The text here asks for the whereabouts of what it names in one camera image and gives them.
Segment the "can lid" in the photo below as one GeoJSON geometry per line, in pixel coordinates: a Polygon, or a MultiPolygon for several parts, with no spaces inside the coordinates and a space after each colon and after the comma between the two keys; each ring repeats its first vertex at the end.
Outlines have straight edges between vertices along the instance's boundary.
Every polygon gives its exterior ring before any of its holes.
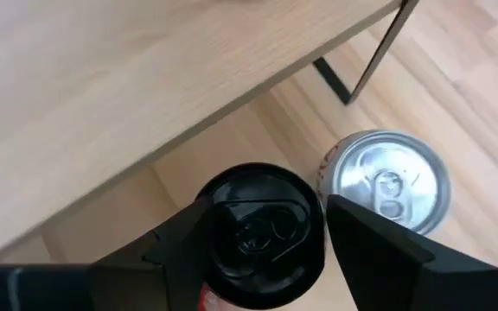
{"type": "Polygon", "coordinates": [[[216,224],[206,281],[221,299],[278,308],[315,283],[324,267],[324,218],[304,180],[272,164],[245,163],[215,176],[202,195],[213,197],[216,224]]]}
{"type": "Polygon", "coordinates": [[[418,139],[375,131],[351,143],[335,165],[339,194],[415,232],[441,221],[450,201],[442,161],[418,139]]]}

